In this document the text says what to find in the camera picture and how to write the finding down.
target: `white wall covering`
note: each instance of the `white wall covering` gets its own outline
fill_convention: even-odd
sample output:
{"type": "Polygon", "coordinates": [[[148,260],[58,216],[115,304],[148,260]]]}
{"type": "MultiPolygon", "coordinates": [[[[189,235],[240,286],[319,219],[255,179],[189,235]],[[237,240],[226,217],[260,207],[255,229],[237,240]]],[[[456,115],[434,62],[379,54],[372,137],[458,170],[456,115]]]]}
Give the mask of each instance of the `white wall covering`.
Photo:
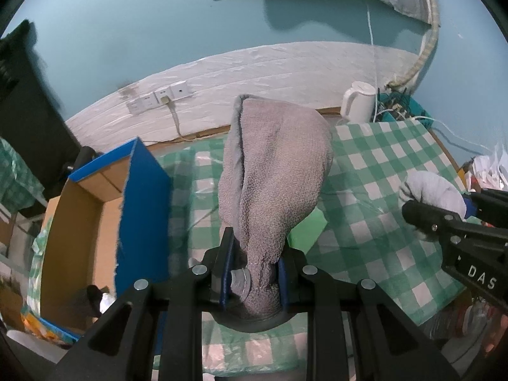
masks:
{"type": "MultiPolygon", "coordinates": [[[[378,85],[404,73],[416,55],[375,46],[378,85]]],[[[181,64],[126,86],[72,116],[67,124],[82,145],[108,151],[139,136],[144,141],[177,137],[166,106],[138,116],[126,102],[186,80],[193,95],[175,102],[183,135],[229,124],[238,94],[290,101],[314,109],[340,106],[353,81],[374,85],[373,47],[360,43],[299,42],[265,45],[181,64]]]]}

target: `tablecloth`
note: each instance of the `tablecloth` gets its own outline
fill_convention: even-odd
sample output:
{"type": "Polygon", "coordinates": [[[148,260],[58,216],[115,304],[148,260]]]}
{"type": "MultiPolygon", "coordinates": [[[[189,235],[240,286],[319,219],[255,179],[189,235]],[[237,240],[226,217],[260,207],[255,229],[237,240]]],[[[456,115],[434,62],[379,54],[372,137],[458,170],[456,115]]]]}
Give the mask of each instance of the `tablecloth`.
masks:
{"type": "Polygon", "coordinates": [[[21,156],[0,138],[0,203],[11,213],[33,205],[44,187],[21,156]]]}
{"type": "MultiPolygon", "coordinates": [[[[462,182],[435,140],[416,121],[340,125],[333,130],[334,162],[318,201],[328,225],[307,260],[336,279],[373,279],[421,324],[463,287],[440,268],[439,244],[418,241],[412,226],[402,219],[398,188],[412,170],[439,173],[461,191],[462,182]]],[[[173,178],[172,275],[187,268],[189,257],[202,259],[207,249],[220,244],[217,185],[224,141],[225,136],[194,141],[157,157],[173,178]]],[[[31,271],[32,281],[41,266],[31,271]]],[[[29,288],[29,297],[36,309],[37,292],[30,293],[29,288]]],[[[306,314],[298,314],[270,331],[244,334],[218,325],[203,313],[204,372],[232,376],[304,366],[306,319],[306,314]]]]}

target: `green sticky note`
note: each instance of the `green sticky note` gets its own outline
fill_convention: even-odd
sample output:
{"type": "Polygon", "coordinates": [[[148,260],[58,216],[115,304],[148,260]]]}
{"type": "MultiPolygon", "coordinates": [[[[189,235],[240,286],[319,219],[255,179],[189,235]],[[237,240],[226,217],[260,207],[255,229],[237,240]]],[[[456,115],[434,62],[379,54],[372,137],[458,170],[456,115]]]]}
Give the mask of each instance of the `green sticky note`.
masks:
{"type": "Polygon", "coordinates": [[[299,249],[307,254],[309,249],[324,231],[328,222],[323,212],[317,207],[303,221],[296,225],[288,234],[288,243],[291,248],[299,249]]]}

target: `metal screw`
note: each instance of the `metal screw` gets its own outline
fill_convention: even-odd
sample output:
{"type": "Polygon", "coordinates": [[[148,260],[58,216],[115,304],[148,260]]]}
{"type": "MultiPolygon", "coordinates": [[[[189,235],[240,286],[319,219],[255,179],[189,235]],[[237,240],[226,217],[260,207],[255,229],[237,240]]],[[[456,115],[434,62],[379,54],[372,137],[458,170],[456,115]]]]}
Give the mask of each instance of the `metal screw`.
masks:
{"type": "Polygon", "coordinates": [[[305,265],[302,272],[306,275],[315,275],[318,273],[318,269],[314,265],[305,265]]]}
{"type": "Polygon", "coordinates": [[[192,267],[192,273],[194,275],[206,274],[206,271],[208,271],[208,268],[205,265],[196,265],[192,267]]]}
{"type": "Polygon", "coordinates": [[[148,281],[146,279],[138,279],[134,282],[134,289],[142,291],[148,287],[148,281]]]}
{"type": "Polygon", "coordinates": [[[372,279],[362,279],[360,285],[366,290],[372,290],[376,287],[376,283],[372,279]]]}

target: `blue wall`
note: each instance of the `blue wall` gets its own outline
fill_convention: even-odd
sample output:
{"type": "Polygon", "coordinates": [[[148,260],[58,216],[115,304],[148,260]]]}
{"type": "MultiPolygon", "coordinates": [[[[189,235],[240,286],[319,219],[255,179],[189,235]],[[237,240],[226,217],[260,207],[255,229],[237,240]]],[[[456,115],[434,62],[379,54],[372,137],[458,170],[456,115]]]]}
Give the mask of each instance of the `blue wall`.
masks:
{"type": "MultiPolygon", "coordinates": [[[[369,1],[374,42],[417,53],[426,25],[369,1]]],[[[64,119],[202,57],[297,41],[370,43],[365,0],[26,0],[38,68],[64,119]]]]}
{"type": "MultiPolygon", "coordinates": [[[[480,0],[439,0],[438,47],[415,99],[459,136],[490,149],[505,142],[508,128],[508,43],[480,0]]],[[[435,130],[462,164],[488,153],[435,130]]]]}

